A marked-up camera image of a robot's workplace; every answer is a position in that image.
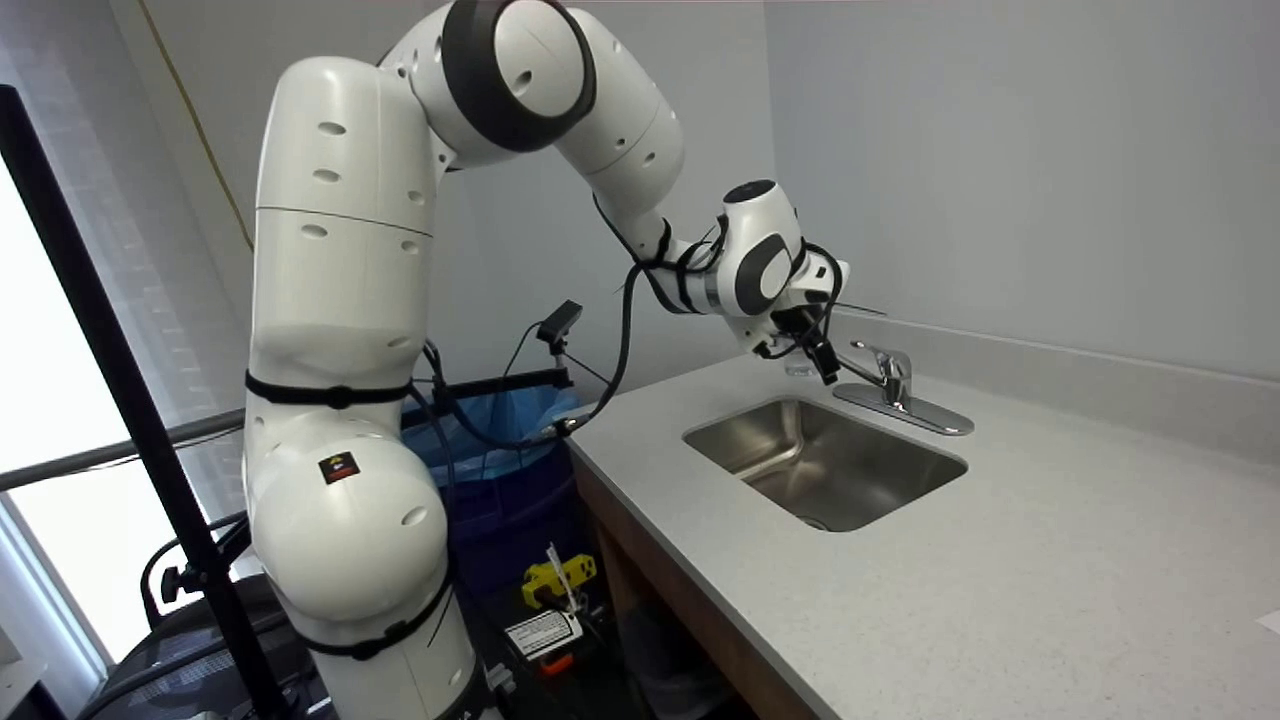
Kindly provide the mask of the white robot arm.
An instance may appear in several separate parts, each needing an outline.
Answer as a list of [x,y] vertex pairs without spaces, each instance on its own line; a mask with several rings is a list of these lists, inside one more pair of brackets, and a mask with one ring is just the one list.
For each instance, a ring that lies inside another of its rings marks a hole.
[[311,57],[271,92],[257,167],[244,503],[285,616],[342,720],[473,720],[484,667],[456,605],[449,510],[402,440],[428,343],[443,177],[559,150],[673,312],[718,312],[762,355],[842,368],[826,321],[850,262],[773,181],[684,241],[684,159],[636,57],[564,0],[449,0],[386,58]]

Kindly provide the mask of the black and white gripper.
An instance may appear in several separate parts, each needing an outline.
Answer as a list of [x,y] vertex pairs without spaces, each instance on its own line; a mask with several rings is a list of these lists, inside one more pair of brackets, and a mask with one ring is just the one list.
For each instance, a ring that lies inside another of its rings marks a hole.
[[765,314],[765,337],[758,339],[758,355],[787,361],[804,347],[826,383],[842,381],[842,355],[830,343],[833,304],[842,299],[850,280],[850,262],[830,257],[826,246],[809,246],[801,257],[801,274],[783,287],[783,296]]

